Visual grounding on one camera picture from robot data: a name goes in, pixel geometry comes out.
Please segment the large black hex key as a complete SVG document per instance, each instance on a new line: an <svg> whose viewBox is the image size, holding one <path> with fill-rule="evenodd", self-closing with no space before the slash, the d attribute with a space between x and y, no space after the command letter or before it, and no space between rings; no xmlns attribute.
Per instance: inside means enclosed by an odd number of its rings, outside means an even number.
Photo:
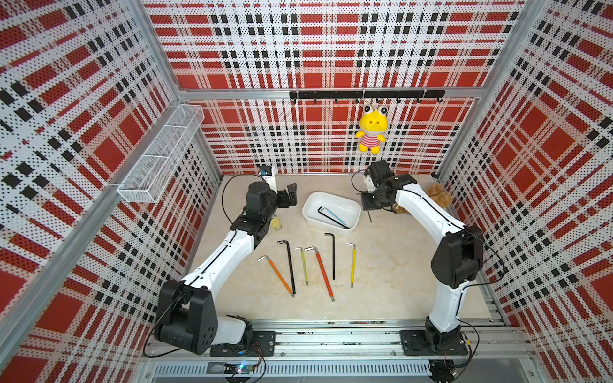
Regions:
<svg viewBox="0 0 613 383"><path fill-rule="evenodd" d="M338 226L340 226L340 228L344 228L344 229L349 228L342 220L339 220L336 215L334 214L331 215L329 210L326 207L319 207L317 212L319 213L319 215L330 220L332 223L335 223Z"/></svg>

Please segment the blue handled hex key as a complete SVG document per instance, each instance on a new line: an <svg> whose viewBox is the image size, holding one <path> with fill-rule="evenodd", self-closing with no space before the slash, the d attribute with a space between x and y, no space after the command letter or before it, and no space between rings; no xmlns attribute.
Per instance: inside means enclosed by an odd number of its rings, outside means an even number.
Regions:
<svg viewBox="0 0 613 383"><path fill-rule="evenodd" d="M342 227L348 229L349 227L346 225L346 223L340 218L338 217L335 213L333 213L330 209L328 209L327 207L324 207L324 212L336 223L338 223L339 225L341 225Z"/></svg>

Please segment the red handled hex key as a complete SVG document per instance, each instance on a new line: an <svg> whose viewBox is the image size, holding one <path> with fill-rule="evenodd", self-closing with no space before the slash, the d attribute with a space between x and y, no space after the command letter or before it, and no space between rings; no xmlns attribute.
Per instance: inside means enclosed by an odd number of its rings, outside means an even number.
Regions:
<svg viewBox="0 0 613 383"><path fill-rule="evenodd" d="M331 288L330 281L328 279L327 272L325 270L325 266L323 264L322 256L320 255L319 250L317 249L317 247L306 247L305 248L305 252L314 252L315 257L316 257L316 259L318 261L318 265L319 265L320 271L322 273L322 277L323 277L323 280L324 280L324 283L325 283L325 286L326 286L326 289L327 289L327 293L328 293L328 295L330 297L330 301L332 301L332 303L335 302L334 292L333 292L333 290Z"/></svg>

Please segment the yellow handled hex key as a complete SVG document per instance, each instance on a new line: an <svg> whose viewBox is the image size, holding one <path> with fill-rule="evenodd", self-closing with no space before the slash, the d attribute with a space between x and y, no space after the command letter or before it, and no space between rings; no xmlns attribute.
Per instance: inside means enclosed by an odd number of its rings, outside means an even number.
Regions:
<svg viewBox="0 0 613 383"><path fill-rule="evenodd" d="M356 244L346 243L348 246L352 247L352 263L351 263L351 288L354 288L355 284L355 275L356 275L356 266L357 266L357 247Z"/></svg>

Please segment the thin black hex key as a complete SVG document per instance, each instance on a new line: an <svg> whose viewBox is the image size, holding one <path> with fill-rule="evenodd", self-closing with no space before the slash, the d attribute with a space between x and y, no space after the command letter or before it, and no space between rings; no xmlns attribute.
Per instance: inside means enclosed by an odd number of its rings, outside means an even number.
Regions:
<svg viewBox="0 0 613 383"><path fill-rule="evenodd" d="M326 232L324 236L330 236L331 238L331 262L332 262L332 278L336 279L336 247L335 247L335 234Z"/></svg>

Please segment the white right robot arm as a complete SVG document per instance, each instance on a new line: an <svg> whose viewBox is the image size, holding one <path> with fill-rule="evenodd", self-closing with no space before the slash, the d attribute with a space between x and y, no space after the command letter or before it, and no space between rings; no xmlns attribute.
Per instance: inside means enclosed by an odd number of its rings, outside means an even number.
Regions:
<svg viewBox="0 0 613 383"><path fill-rule="evenodd" d="M434 354L466 354L459 314L468 288L483 267L484 237L477 226L467 226L452 217L419 186L410 175L396 175L386 161L377 161L363 172L367 190L361 193L365 211L393 207L412 215L433 238L437 250L430 262L437 279L434 307L426 317L424 330L414 334L415 350Z"/></svg>

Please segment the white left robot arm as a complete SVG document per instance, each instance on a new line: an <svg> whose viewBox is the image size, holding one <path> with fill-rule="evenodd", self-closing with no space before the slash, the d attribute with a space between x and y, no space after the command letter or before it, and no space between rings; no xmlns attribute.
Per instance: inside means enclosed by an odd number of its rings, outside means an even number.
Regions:
<svg viewBox="0 0 613 383"><path fill-rule="evenodd" d="M296 183L280 191L265 180L250 184L242 213L220 246L183 279L170 279L161 287L153 337L193 354L218 345L251 349L252 324L247 319L218 316L216 297L234 269L268 234L276 211L296 204Z"/></svg>

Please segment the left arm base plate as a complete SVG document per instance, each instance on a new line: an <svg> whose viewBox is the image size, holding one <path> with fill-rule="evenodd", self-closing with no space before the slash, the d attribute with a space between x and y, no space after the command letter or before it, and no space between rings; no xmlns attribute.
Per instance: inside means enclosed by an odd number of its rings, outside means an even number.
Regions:
<svg viewBox="0 0 613 383"><path fill-rule="evenodd" d="M211 357L271 357L276 348L276 332L252 331L238 345L216 345L210 349Z"/></svg>

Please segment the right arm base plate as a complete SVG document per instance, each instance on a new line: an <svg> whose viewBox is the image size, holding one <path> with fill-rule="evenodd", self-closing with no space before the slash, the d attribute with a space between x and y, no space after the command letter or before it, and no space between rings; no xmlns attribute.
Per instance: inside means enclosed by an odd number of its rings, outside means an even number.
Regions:
<svg viewBox="0 0 613 383"><path fill-rule="evenodd" d="M468 346L460 330L437 333L437 330L403 330L400 333L405 356L467 356Z"/></svg>

